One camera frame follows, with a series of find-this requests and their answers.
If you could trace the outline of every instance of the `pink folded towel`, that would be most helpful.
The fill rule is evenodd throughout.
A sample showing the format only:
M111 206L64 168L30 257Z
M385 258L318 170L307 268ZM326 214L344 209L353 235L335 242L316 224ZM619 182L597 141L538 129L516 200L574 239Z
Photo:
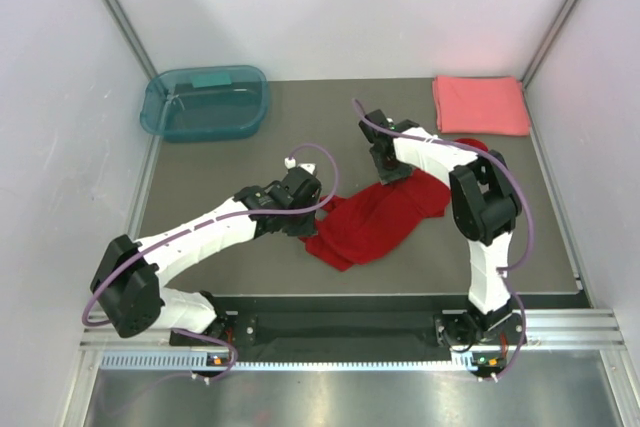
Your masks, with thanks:
M442 133L528 135L529 115L515 77L467 79L439 75L433 97Z

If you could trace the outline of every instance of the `plastic container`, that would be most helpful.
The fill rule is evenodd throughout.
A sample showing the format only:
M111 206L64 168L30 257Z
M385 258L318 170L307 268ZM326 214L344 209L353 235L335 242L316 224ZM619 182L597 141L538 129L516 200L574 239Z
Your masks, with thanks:
M170 70L149 82L140 124L169 142L244 139L268 108L267 79L255 67Z

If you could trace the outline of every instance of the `robotic arm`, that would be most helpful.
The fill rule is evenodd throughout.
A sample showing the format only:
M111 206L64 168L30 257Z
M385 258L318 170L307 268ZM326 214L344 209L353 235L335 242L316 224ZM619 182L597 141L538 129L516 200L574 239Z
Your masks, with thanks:
M214 210L168 232L132 241L123 235L111 241L91 282L92 292L123 262L147 247L167 244L144 255L120 274L99 297L99 304L122 338L146 329L181 328L219 337L225 317L216 312L207 292L185 293L167 288L175 276L201 260L234 244L266 233L289 236L315 233L314 212L304 215L234 215L251 210L291 210L318 202L321 184L314 164L292 166L282 181L267 187L246 187Z
M473 341L482 340L511 315L511 295L498 269L507 265L515 219L522 209L520 200L504 174L477 154L434 143L437 137L415 122L404 120L394 124L380 110L365 117L383 129L425 139L418 142L392 137L365 122L359 124L372 144L370 152L383 183L406 178L415 167L451 189L453 217L467 239L471 259L466 319L471 324ZM499 152L489 153L505 164ZM440 334L451 339L459 337L456 332Z

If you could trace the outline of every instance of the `table surface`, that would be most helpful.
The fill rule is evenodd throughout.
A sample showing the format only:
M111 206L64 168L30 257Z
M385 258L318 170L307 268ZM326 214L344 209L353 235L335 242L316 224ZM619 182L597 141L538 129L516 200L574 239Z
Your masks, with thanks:
M260 131L249 139L197 144L163 143L141 236L157 234L212 210L242 187L267 185L285 174L284 157L296 145L325 146L340 168L338 194L351 196L377 181L369 144L358 128L351 98L367 111L382 109L396 121L409 118L436 133L431 79L273 82L272 105ZM474 135L501 152L521 183L536 221L536 247L529 263L512 274L525 293L573 293L574 275L528 137ZM299 162L316 162L323 192L333 182L329 163L314 151ZM524 250L521 217L510 262ZM386 257L339 272L311 256L298 239L264 235L235 245L191 267L170 286L214 295L460 294L471 279L467 243L451 217L423 221Z

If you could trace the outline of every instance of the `white backdrop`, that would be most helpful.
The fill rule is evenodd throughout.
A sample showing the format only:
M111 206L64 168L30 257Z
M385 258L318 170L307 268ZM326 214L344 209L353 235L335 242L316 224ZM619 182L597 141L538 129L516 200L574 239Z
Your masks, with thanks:
M160 70L272 80L521 76L562 0L121 0Z
M146 79L101 0L0 0L0 19L0 425L49 427L126 228Z
M640 372L638 32L638 0L582 0L527 97L590 292Z

